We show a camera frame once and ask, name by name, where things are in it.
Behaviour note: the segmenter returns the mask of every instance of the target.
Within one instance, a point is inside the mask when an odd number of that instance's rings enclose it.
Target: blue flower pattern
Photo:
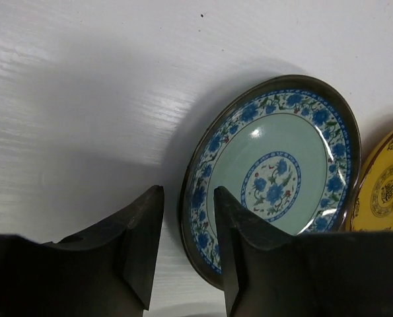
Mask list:
[[[196,188],[194,195],[192,197],[192,208],[199,208],[201,207],[203,200],[205,199],[205,188],[198,187]]]
[[[205,233],[201,233],[197,237],[197,243],[199,244],[199,247],[203,249],[207,247],[208,241],[209,241],[208,235]]]
[[[327,190],[329,192],[337,192],[343,188],[343,183],[338,175],[334,175],[327,182]]]
[[[335,157],[342,157],[344,156],[345,152],[346,152],[346,147],[341,143],[337,143],[332,148],[332,153]]]
[[[255,116],[258,115],[258,109],[254,104],[245,107],[242,113],[242,120],[244,122],[254,121]]]
[[[269,100],[269,102],[262,104],[263,100]],[[190,196],[190,207],[192,208],[191,230],[201,255],[218,273],[221,272],[218,243],[216,238],[214,238],[214,242],[210,239],[213,235],[208,223],[205,201],[207,198],[206,188],[212,175],[212,166],[215,166],[218,154],[227,146],[227,142],[229,139],[232,139],[233,135],[237,134],[244,126],[255,119],[278,113],[278,111],[294,113],[312,122],[321,130],[323,137],[329,141],[331,146],[333,157],[329,159],[329,174],[327,175],[326,188],[317,210],[338,209],[346,195],[345,184],[349,180],[351,173],[349,140],[345,128],[341,126],[343,123],[341,118],[335,110],[328,106],[325,100],[318,98],[311,92],[280,90],[262,95],[247,103],[245,107],[238,108],[222,125],[222,127],[228,126],[228,129],[218,129],[217,133],[207,144],[205,152],[198,162],[199,167],[196,168],[196,170],[201,172],[199,175],[194,176],[190,189],[192,193]],[[282,166],[277,173],[283,171],[284,167]],[[263,182],[260,180],[257,183],[257,187],[257,189],[269,192],[269,194],[266,194],[266,199],[269,201],[277,202],[277,195],[283,195],[283,189],[280,190],[279,184],[268,187],[267,184],[263,185]],[[334,219],[334,215],[322,216],[319,213],[319,216],[314,219],[314,222],[306,231],[321,232],[328,230]]]
[[[202,177],[210,177],[211,173],[212,173],[212,165],[207,165],[203,170]]]
[[[294,106],[302,101],[302,95],[300,94],[292,94],[287,98],[287,104],[289,106]]]
[[[206,212],[201,211],[201,213],[199,214],[199,221],[204,221],[206,217],[207,217]]]
[[[211,142],[209,143],[208,150],[209,152],[215,152],[221,146],[221,136],[216,135],[212,138]]]
[[[263,192],[266,186],[267,186],[267,181],[264,180],[263,178],[259,177],[255,179],[254,188],[259,192]]]
[[[315,225],[316,225],[316,229],[317,229],[318,231],[324,231],[324,230],[327,229],[328,221],[327,221],[327,219],[325,219],[325,218],[319,217],[319,218],[317,218],[317,219],[315,220]]]
[[[275,202],[280,199],[280,197],[283,195],[283,186],[282,185],[277,185],[273,184],[267,192],[267,201],[269,201],[272,205],[275,204]]]
[[[320,127],[328,120],[329,117],[330,117],[330,112],[327,109],[321,109],[314,112],[314,115],[312,116],[312,121],[318,127]]]
[[[277,166],[277,173],[279,175],[283,175],[287,170],[287,163],[284,160],[284,158],[282,158],[279,162],[278,162],[278,166]]]
[[[238,126],[237,126],[237,125],[232,126],[232,127],[230,128],[230,133],[231,133],[231,134],[235,134],[235,133],[237,132],[237,129],[238,129]]]
[[[310,114],[310,112],[309,112],[308,108],[303,108],[302,109],[302,112],[301,112],[302,116],[306,117],[306,116],[309,116],[309,114]]]
[[[268,105],[265,108],[265,113],[266,114],[272,114],[273,112],[275,112],[276,109],[277,109],[277,107],[272,106],[272,105]]]

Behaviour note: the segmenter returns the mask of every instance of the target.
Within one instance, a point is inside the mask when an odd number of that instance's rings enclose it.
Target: yellow plate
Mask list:
[[[393,131],[369,155],[346,229],[393,230]]]

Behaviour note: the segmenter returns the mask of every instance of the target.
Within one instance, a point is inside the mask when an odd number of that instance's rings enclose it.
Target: decorative plate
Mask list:
[[[216,187],[289,234],[324,232],[351,206],[359,165],[355,118],[332,87],[302,75],[254,87],[212,123],[186,172],[179,216],[192,265],[221,288]]]
[[[393,230],[393,131],[369,155],[348,217],[353,231]]]

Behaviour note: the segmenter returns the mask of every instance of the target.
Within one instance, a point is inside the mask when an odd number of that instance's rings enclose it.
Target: floral border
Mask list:
[[[301,181],[302,181],[302,176],[301,176],[301,168],[299,166],[299,163],[296,161],[296,159],[290,155],[289,153],[283,152],[283,151],[275,151],[275,152],[271,152],[268,153],[266,155],[264,155],[263,157],[261,157],[260,159],[258,159],[250,168],[250,170],[248,171],[248,173],[246,174],[244,180],[243,180],[243,185],[242,185],[242,189],[240,191],[240,201],[243,205],[243,207],[247,208],[246,205],[246,187],[248,185],[249,182],[249,178],[251,177],[252,173],[255,171],[256,167],[258,167],[258,165],[260,165],[263,161],[271,158],[271,157],[285,157],[286,159],[289,159],[289,161],[291,161],[293,163],[293,165],[295,166],[296,169],[296,173],[297,173],[297,187],[296,187],[296,192],[290,202],[290,204],[288,204],[288,206],[286,206],[286,208],[284,208],[278,215],[272,217],[272,218],[268,218],[268,219],[264,219],[265,221],[271,223],[275,220],[277,220],[278,218],[281,218],[282,216],[284,216],[284,214],[286,214],[286,212],[288,212],[288,210],[291,208],[291,206],[293,206],[296,197],[299,194],[299,190],[301,188]]]
[[[217,273],[221,273],[219,247],[204,209],[213,167],[228,142],[243,127],[275,112],[294,114],[315,125],[332,152],[331,157],[327,153],[328,175],[323,198],[318,203],[316,216],[304,232],[329,230],[346,197],[352,173],[349,133],[342,118],[328,101],[306,90],[287,89],[272,91],[247,102],[227,116],[214,132],[203,149],[191,173],[190,185],[186,188],[190,204],[184,208],[189,210],[194,242],[202,258]],[[337,212],[322,214],[333,207]]]

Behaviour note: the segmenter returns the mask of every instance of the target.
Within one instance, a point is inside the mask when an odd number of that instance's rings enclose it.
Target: white wood grain surface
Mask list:
[[[393,127],[393,0],[0,0],[0,232],[56,241],[164,185],[145,315],[224,316],[178,240],[184,169],[228,102],[288,73],[343,94],[367,153]]]

